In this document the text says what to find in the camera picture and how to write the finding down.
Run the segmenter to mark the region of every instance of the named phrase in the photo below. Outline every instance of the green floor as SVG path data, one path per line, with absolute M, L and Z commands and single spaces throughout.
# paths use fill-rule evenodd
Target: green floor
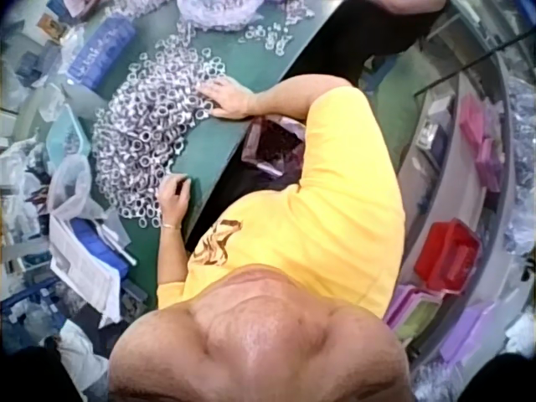
M 395 169 L 404 147 L 415 134 L 419 119 L 420 104 L 414 100 L 413 94 L 437 78 L 437 70 L 414 47 L 398 58 L 396 66 L 374 94 L 374 112 Z

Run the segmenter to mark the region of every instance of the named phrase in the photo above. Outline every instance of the teal container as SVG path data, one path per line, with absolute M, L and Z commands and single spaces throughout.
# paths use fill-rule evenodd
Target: teal container
M 69 105 L 65 104 L 58 119 L 50 127 L 46 147 L 55 168 L 58 168 L 68 155 L 79 154 L 87 157 L 90 154 L 91 144 Z

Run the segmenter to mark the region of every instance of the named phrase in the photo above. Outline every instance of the right hand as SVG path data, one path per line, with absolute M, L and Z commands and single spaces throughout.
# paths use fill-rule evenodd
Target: right hand
M 190 179 L 184 180 L 186 177 L 185 174 L 168 174 L 160 183 L 157 198 L 162 210 L 163 224 L 179 228 L 183 222 L 184 215 L 188 211 L 192 184 Z M 180 183 L 183 183 L 183 186 L 180 194 L 177 195 L 177 186 Z
M 219 104 L 211 111 L 212 116 L 241 120 L 251 115 L 255 94 L 229 76 L 204 82 L 198 91 Z

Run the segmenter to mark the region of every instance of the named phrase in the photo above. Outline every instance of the yellow t-shirt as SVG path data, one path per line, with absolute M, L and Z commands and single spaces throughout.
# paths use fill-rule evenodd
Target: yellow t-shirt
M 368 100 L 355 88 L 331 90 L 309 111 L 300 182 L 228 207 L 191 255 L 186 281 L 158 288 L 159 307 L 190 299 L 244 265 L 265 264 L 382 317 L 399 273 L 404 220 Z

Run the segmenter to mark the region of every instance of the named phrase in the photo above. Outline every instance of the woman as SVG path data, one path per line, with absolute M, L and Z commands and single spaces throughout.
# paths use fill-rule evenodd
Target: woman
M 426 36 L 447 0 L 345 0 L 288 76 L 322 73 L 358 86 L 372 56 L 398 54 Z

